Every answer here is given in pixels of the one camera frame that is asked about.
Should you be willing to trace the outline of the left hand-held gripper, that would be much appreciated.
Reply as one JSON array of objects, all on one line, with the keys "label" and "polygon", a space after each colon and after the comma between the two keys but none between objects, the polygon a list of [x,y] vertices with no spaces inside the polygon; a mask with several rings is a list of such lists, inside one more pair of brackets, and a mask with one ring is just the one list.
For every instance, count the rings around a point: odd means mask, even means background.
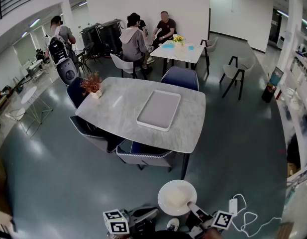
[{"label": "left hand-held gripper", "polygon": [[153,206],[142,206],[131,211],[114,209],[103,212],[103,219],[107,230],[111,234],[131,234],[135,231],[135,224],[144,220],[151,221],[159,214],[159,209]]}]

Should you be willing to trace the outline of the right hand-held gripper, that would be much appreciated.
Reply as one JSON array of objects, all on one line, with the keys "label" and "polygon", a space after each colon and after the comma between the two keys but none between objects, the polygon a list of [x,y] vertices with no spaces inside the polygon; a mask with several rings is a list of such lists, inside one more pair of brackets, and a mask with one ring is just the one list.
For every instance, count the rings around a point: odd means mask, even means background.
[{"label": "right hand-held gripper", "polygon": [[216,229],[221,233],[223,230],[228,230],[231,225],[233,215],[230,213],[218,211],[212,216],[191,201],[187,203],[187,206],[191,211],[186,220],[186,226],[193,239],[202,238],[209,229]]}]

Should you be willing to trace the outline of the white round plate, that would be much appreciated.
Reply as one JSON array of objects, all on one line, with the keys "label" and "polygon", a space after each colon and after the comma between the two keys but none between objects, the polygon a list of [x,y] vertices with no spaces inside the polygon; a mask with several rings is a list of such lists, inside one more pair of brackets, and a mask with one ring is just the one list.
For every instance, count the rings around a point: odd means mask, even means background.
[{"label": "white round plate", "polygon": [[158,193],[161,210],[170,216],[181,216],[190,211],[188,203],[196,203],[197,192],[185,180],[172,180],[163,185]]}]

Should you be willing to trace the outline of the grey marble dining table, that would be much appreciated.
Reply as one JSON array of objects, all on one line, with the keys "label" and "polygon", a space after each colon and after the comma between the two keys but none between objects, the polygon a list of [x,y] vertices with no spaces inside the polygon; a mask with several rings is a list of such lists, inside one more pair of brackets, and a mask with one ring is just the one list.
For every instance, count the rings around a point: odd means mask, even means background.
[{"label": "grey marble dining table", "polygon": [[[138,125],[136,118],[153,90],[181,95],[169,131]],[[183,153],[181,177],[184,178],[190,154],[202,132],[206,100],[200,91],[161,82],[108,77],[101,85],[99,99],[86,97],[75,114],[109,133],[152,147]]]}]

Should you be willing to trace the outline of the white power strip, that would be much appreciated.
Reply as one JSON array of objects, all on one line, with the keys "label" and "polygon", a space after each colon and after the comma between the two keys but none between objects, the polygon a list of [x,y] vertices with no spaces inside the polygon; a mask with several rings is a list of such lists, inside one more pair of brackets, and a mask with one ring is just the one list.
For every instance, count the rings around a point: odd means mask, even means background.
[{"label": "white power strip", "polygon": [[238,213],[238,200],[236,198],[232,198],[229,200],[229,212],[236,217]]}]

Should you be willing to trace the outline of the grey tray with white rim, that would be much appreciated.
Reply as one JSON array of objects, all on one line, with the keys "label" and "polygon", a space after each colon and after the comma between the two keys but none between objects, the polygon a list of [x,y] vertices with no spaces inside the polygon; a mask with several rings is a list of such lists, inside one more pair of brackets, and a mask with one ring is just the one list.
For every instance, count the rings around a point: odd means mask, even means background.
[{"label": "grey tray with white rim", "polygon": [[136,118],[138,125],[167,132],[170,130],[181,95],[153,90]]}]

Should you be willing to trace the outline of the black trash bin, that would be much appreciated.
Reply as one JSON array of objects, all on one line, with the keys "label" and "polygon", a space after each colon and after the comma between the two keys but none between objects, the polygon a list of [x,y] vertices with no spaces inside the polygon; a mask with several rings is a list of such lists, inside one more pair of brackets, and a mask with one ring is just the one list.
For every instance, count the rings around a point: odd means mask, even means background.
[{"label": "black trash bin", "polygon": [[276,86],[272,83],[268,83],[265,87],[265,90],[261,96],[262,100],[266,103],[269,103],[276,91]]}]

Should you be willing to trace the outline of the white chair with black legs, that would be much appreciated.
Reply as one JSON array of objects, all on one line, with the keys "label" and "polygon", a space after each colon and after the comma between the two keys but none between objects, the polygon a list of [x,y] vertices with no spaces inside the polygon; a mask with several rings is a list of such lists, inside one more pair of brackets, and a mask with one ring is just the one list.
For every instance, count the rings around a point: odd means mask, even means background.
[{"label": "white chair with black legs", "polygon": [[130,74],[134,79],[137,79],[137,72],[141,72],[143,75],[143,78],[147,80],[145,70],[142,66],[141,61],[135,61],[135,62],[128,62],[122,60],[120,57],[114,54],[110,54],[116,68],[121,70],[121,76],[124,77],[124,72],[127,74]]}]

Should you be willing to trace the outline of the white shelf unit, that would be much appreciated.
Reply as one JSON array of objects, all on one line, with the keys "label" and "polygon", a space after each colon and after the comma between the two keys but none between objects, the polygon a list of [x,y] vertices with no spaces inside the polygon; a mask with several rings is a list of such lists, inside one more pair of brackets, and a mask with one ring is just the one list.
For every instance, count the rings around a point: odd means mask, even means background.
[{"label": "white shelf unit", "polygon": [[301,30],[294,36],[279,87],[294,126],[300,169],[307,169],[307,35]]}]

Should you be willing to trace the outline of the teal box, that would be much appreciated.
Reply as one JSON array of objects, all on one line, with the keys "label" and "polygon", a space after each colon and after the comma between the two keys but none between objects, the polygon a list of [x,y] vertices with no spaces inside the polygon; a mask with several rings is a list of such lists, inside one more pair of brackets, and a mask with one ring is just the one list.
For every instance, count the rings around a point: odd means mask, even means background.
[{"label": "teal box", "polygon": [[282,70],[280,70],[278,67],[275,67],[275,69],[273,70],[270,79],[269,79],[269,83],[271,83],[274,86],[277,86],[283,76],[284,72]]}]

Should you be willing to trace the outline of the white and black robot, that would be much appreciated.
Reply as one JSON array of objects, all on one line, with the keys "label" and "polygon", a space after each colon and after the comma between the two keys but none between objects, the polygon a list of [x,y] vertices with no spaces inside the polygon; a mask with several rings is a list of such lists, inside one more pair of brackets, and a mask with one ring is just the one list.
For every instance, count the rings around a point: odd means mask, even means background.
[{"label": "white and black robot", "polygon": [[62,82],[68,86],[78,77],[78,70],[72,58],[73,51],[60,35],[54,35],[47,45],[50,61]]}]

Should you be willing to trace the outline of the small round white table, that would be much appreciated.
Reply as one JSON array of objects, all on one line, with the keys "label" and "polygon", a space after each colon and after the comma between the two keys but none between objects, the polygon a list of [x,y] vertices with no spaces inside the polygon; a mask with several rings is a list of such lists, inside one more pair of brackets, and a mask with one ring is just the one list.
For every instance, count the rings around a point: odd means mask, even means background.
[{"label": "small round white table", "polygon": [[43,121],[53,111],[53,109],[42,98],[40,98],[36,92],[37,87],[34,86],[30,88],[21,98],[22,105],[28,104],[28,109],[25,110],[24,114],[32,119],[28,129],[25,131],[26,134],[28,134],[28,131],[31,130],[33,124],[37,125],[36,129],[34,129],[29,136],[30,138],[35,135]]}]

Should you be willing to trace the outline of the black folding chair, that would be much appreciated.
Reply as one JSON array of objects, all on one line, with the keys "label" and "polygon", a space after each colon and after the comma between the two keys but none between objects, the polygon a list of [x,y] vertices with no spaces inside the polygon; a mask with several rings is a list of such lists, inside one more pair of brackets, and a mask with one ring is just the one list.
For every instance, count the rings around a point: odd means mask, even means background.
[{"label": "black folding chair", "polygon": [[92,57],[92,52],[94,51],[94,43],[90,42],[83,50],[76,49],[75,54],[78,58],[78,64],[82,68],[84,74],[91,73],[91,69],[87,65],[87,60]]}]

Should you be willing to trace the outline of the black equipment case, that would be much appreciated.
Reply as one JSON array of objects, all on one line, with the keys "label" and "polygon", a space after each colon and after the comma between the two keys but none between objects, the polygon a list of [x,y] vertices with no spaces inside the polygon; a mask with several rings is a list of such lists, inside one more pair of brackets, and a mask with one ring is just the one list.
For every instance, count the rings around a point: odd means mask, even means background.
[{"label": "black equipment case", "polygon": [[80,34],[82,35],[82,40],[84,43],[84,47],[87,48],[91,43],[94,44],[94,49],[96,54],[102,54],[102,41],[99,35],[99,27],[100,23],[96,23],[89,27],[84,28]]},{"label": "black equipment case", "polygon": [[122,52],[121,30],[121,19],[114,19],[97,27],[104,56],[119,55]]}]

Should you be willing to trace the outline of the grey chair with black frame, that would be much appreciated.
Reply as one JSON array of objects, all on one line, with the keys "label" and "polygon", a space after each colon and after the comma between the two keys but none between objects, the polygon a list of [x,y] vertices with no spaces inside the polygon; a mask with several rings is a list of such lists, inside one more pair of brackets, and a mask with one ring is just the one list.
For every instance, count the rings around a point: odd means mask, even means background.
[{"label": "grey chair with black frame", "polygon": [[209,54],[215,51],[216,46],[217,46],[217,41],[218,41],[218,37],[216,37],[213,40],[202,39],[200,42],[200,45],[204,47],[204,51],[205,51],[207,75],[209,75],[209,66],[210,66]]},{"label": "grey chair with black frame", "polygon": [[241,100],[244,80],[246,77],[248,77],[251,74],[255,64],[256,64],[255,56],[248,58],[239,58],[237,56],[232,56],[229,63],[223,65],[222,67],[223,75],[219,83],[221,84],[225,77],[229,78],[231,82],[226,88],[224,94],[222,95],[222,98],[226,96],[232,85],[234,84],[236,86],[237,82],[239,81],[240,89],[239,89],[238,100],[239,101]]}]

